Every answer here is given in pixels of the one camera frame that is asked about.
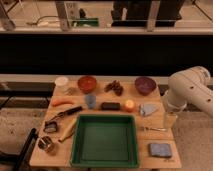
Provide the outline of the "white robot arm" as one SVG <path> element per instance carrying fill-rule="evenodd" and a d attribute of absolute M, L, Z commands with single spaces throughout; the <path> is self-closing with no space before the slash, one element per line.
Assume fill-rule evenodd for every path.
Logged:
<path fill-rule="evenodd" d="M 183 111 L 188 103 L 213 118 L 213 90 L 207 87 L 210 72 L 196 66 L 172 74 L 168 78 L 168 90 L 162 97 L 167 112 Z"/>

